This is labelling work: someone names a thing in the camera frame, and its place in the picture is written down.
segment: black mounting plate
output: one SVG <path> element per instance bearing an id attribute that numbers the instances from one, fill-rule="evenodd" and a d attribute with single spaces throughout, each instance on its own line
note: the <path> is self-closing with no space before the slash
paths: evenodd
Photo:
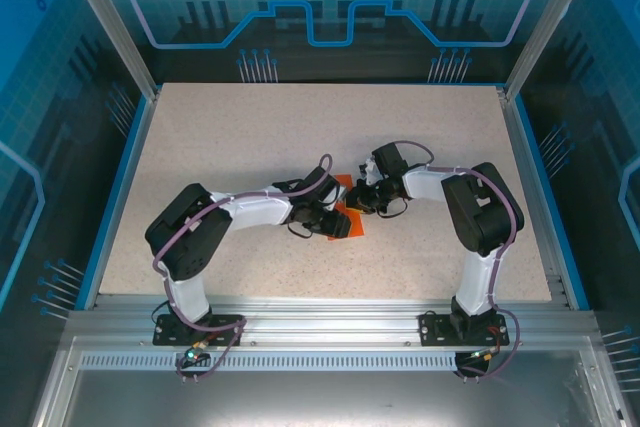
<path id="1" fill-rule="evenodd" d="M 477 333 L 470 334 L 465 340 L 460 340 L 458 333 L 451 325 L 450 314 L 427 313 L 418 316 L 418 330 L 422 347 L 493 347 L 496 339 L 488 332 L 489 327 L 503 328 L 500 334 L 500 345 L 509 345 L 509 332 L 506 330 L 503 315 L 493 315 Z"/>
<path id="2" fill-rule="evenodd" d="M 203 327 L 222 327 L 242 320 L 242 315 L 206 315 L 198 321 Z M 158 316 L 156 328 L 153 333 L 153 345 L 191 346 L 204 339 L 209 334 L 200 332 L 184 325 L 175 314 L 162 314 Z M 226 347 L 233 338 L 233 330 L 221 332 L 216 338 L 209 341 L 210 347 Z M 240 337 L 233 345 L 240 345 Z"/>

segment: speckled beige tabletop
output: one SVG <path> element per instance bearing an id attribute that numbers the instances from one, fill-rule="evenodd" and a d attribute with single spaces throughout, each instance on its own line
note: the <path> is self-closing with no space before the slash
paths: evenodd
<path id="1" fill-rule="evenodd" d="M 501 299 L 550 300 L 494 87 L 165 84 L 107 264 L 101 293 L 160 294 L 144 232 L 182 188 L 240 192 L 304 177 L 320 156 L 333 173 L 397 139 L 422 142 L 438 166 L 493 162 L 526 216 L 502 267 Z M 424 157 L 401 148 L 409 163 Z M 210 294 L 448 299 L 465 249 L 444 203 L 412 201 L 401 217 L 363 217 L 365 236 L 303 240 L 283 226 L 228 234 L 205 270 Z"/>

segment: purple cable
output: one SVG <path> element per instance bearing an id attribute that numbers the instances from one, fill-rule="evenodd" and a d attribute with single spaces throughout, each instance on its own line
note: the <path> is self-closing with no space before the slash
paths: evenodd
<path id="1" fill-rule="evenodd" d="M 418 142 L 414 142 L 412 140 L 400 140 L 394 143 L 415 145 L 416 147 L 420 147 L 421 149 L 425 150 L 429 155 L 433 157 L 433 153 L 431 152 L 431 150 L 428 149 L 426 146 L 419 144 Z M 494 184 L 489 178 L 487 178 L 487 176 L 481 174 L 480 172 L 476 172 L 475 170 L 465 169 L 461 167 L 427 167 L 427 170 L 430 170 L 433 172 L 443 172 L 443 173 L 464 173 L 464 174 L 473 175 L 474 177 L 480 179 L 484 184 L 488 185 L 489 188 L 493 190 L 493 192 L 498 196 L 498 198 L 500 199 L 500 202 L 502 202 L 502 205 L 504 205 L 505 208 L 507 209 L 509 221 L 511 222 L 511 230 L 509 232 L 509 237 L 507 238 L 507 241 L 502 245 L 502 247 L 498 249 L 498 252 L 496 253 L 495 261 L 493 262 L 493 270 L 491 271 L 491 278 L 489 279 L 488 296 L 489 296 L 489 305 L 491 305 L 491 307 L 496 312 L 502 312 L 508 315 L 509 317 L 511 317 L 516 327 L 516 338 L 514 341 L 513 349 L 509 353 L 509 356 L 506 358 L 506 360 L 492 372 L 482 375 L 483 379 L 490 379 L 491 377 L 494 377 L 500 372 L 502 372 L 502 370 L 504 370 L 504 368 L 513 360 L 513 356 L 516 354 L 518 347 L 520 345 L 520 322 L 518 321 L 518 318 L 510 310 L 499 307 L 494 300 L 494 291 L 496 287 L 496 281 L 498 279 L 498 271 L 500 270 L 500 262 L 502 261 L 502 256 L 507 251 L 509 246 L 513 244 L 513 241 L 516 238 L 516 232 L 517 232 L 516 213 L 513 210 L 513 206 L 507 199 L 507 196 L 504 195 L 504 193 L 498 188 L 496 184 Z M 470 371 L 481 372 L 471 367 L 465 367 L 465 368 Z"/>
<path id="2" fill-rule="evenodd" d="M 322 164 L 324 163 L 325 160 L 328 160 L 328 164 L 327 164 L 327 168 L 325 169 L 325 172 L 322 174 L 322 176 L 312 185 L 310 185 L 309 187 L 306 187 L 302 190 L 298 190 L 295 192 L 267 192 L 267 191 L 257 191 L 257 192 L 242 192 L 240 194 L 236 194 L 236 195 L 232 195 L 230 197 L 225 197 L 224 199 L 221 199 L 217 202 L 214 202 L 211 205 L 208 205 L 207 207 L 205 207 L 204 209 L 202 209 L 200 212 L 198 212 L 196 215 L 194 215 L 193 217 L 191 217 L 168 241 L 167 243 L 158 251 L 158 253 L 156 254 L 156 256 L 153 258 L 153 262 L 151 263 L 153 270 L 155 270 L 156 272 L 158 272 L 160 275 L 162 275 L 163 278 L 163 284 L 164 284 L 164 291 L 167 294 L 167 299 L 169 299 L 169 305 L 171 306 L 171 308 L 173 309 L 173 311 L 176 313 L 176 315 L 178 316 L 178 318 L 180 319 L 180 321 L 191 327 L 194 330 L 198 330 L 200 332 L 209 332 L 209 333 L 219 333 L 219 332 L 225 332 L 227 330 L 231 330 L 231 329 L 235 329 L 237 328 L 238 331 L 236 332 L 236 335 L 234 336 L 234 340 L 232 340 L 229 343 L 229 346 L 225 349 L 225 351 L 222 353 L 222 356 L 220 357 L 220 359 L 218 359 L 218 362 L 216 362 L 216 364 L 209 370 L 207 371 L 205 374 L 209 375 L 210 373 L 212 373 L 217 367 L 218 365 L 220 365 L 220 362 L 222 362 L 222 360 L 226 357 L 226 355 L 228 354 L 229 350 L 231 349 L 231 346 L 235 343 L 235 340 L 237 340 L 237 338 L 240 336 L 240 333 L 242 333 L 244 326 L 247 323 L 246 319 L 242 319 L 238 322 L 234 322 L 232 324 L 227 324 L 224 325 L 222 327 L 203 327 L 201 325 L 198 325 L 194 322 L 191 322 L 189 319 L 187 319 L 187 317 L 182 313 L 182 311 L 180 310 L 180 308 L 177 306 L 176 302 L 175 302 L 175 298 L 173 297 L 173 293 L 171 292 L 171 287 L 169 285 L 169 274 L 167 271 L 163 270 L 160 265 L 158 265 L 160 263 L 160 261 L 162 260 L 162 258 L 166 255 L 166 253 L 169 251 L 169 249 L 171 249 L 171 247 L 173 247 L 173 245 L 178 241 L 178 239 L 180 239 L 185 232 L 187 232 L 187 230 L 189 230 L 191 228 L 191 226 L 193 224 L 195 224 L 196 222 L 198 222 L 200 219 L 202 219 L 205 215 L 209 214 L 210 212 L 212 212 L 213 210 L 217 209 L 218 207 L 227 204 L 229 202 L 231 202 L 234 199 L 244 199 L 247 197 L 274 197 L 274 198 L 291 198 L 291 197 L 298 197 L 300 195 L 305 195 L 309 192 L 311 192 L 312 190 L 314 190 L 316 187 L 318 187 L 320 184 L 322 184 L 322 182 L 325 181 L 325 179 L 329 176 L 329 171 L 331 170 L 331 167 L 333 166 L 333 158 L 331 157 L 330 154 L 324 154 L 322 157 L 320 157 L 320 162 L 318 163 L 318 165 L 320 167 L 322 167 Z M 182 370 L 180 367 L 180 364 L 178 364 L 178 374 L 182 375 Z"/>

